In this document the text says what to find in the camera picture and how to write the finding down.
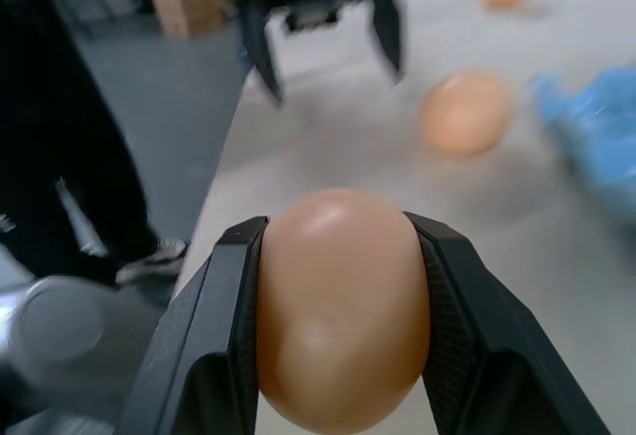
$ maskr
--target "floor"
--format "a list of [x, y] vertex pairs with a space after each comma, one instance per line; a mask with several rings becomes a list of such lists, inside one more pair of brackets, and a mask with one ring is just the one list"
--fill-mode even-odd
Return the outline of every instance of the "floor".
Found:
[[[242, 68], [237, 30], [199, 40], [162, 37], [148, 18], [95, 23], [80, 49], [118, 120], [144, 183], [160, 234], [189, 240], [194, 231], [239, 100]], [[67, 201], [79, 237], [90, 228]], [[0, 255], [0, 285], [28, 277]], [[106, 435], [109, 427], [48, 412], [12, 435]]]
[[[353, 187], [466, 234], [536, 314], [613, 434], [636, 422], [634, 246], [568, 176], [528, 106], [539, 72], [577, 87], [634, 62], [634, 0], [528, 0], [509, 13], [478, 0], [404, 0], [406, 77], [393, 86], [368, 35], [368, 10], [335, 30], [286, 38], [272, 26], [287, 100], [251, 77], [204, 205], [182, 286], [228, 226], [274, 215], [308, 192]], [[502, 144], [472, 160], [426, 149], [421, 99], [450, 73], [486, 67], [517, 90]], [[435, 433], [423, 387], [369, 435]], [[257, 434], [300, 435], [263, 401]]]

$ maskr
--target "person's leg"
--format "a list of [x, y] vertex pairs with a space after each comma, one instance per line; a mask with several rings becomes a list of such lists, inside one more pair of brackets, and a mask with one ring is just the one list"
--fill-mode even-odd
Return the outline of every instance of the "person's leg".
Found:
[[241, 39], [240, 46], [238, 47], [238, 61], [242, 66], [242, 78], [243, 81], [247, 79], [251, 70], [254, 69], [254, 62], [251, 60], [244, 41]]
[[30, 158], [0, 162], [0, 244], [36, 278], [68, 275], [114, 286], [117, 266], [80, 250], [50, 177]]
[[37, 278], [66, 274], [112, 285], [116, 267], [80, 251], [55, 187], [46, 125], [55, 116], [42, 103], [37, 33], [4, 2], [0, 25], [0, 244]]
[[[176, 277], [185, 243], [161, 241], [150, 227], [139, 176], [110, 110], [50, 3], [43, 3], [43, 13], [63, 180], [109, 254], [122, 264], [141, 260], [150, 274]], [[125, 282], [140, 275], [141, 266]]]

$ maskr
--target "black pants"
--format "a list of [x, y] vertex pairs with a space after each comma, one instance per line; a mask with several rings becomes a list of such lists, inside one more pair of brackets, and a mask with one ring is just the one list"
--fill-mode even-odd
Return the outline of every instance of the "black pants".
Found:
[[[49, 0], [36, 3], [35, 25], [0, 23], [0, 243], [38, 278], [114, 284], [117, 268], [152, 253], [157, 237], [124, 140], [72, 38]], [[80, 251], [58, 181], [109, 258]]]

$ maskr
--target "shoe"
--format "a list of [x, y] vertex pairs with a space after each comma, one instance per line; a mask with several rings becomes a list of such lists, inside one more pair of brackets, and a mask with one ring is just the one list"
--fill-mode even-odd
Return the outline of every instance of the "shoe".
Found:
[[117, 272], [117, 284], [134, 284], [146, 278], [177, 279], [188, 251], [180, 239], [162, 239], [150, 256], [126, 264]]
[[95, 256], [97, 258], [105, 258], [108, 255], [106, 250], [97, 243], [87, 243], [81, 247], [80, 251], [88, 256]]

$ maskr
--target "white table surface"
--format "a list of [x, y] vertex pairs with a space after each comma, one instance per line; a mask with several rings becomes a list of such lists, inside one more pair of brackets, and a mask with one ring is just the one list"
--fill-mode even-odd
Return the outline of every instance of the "white table surface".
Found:
[[[308, 192], [351, 187], [441, 219], [536, 314], [613, 434], [635, 433], [636, 255], [572, 184], [527, 107], [541, 71], [572, 85], [633, 62], [636, 0], [529, 0], [508, 14], [478, 0], [405, 0], [408, 71], [392, 86], [353, 9], [333, 31], [287, 39], [272, 26], [287, 95], [274, 109], [247, 84], [195, 233], [181, 287], [228, 227], [272, 215]], [[505, 74], [518, 90], [496, 150], [453, 161], [426, 150], [426, 90], [462, 69]], [[261, 404], [257, 433], [304, 433]], [[421, 384], [370, 433], [433, 434]]]

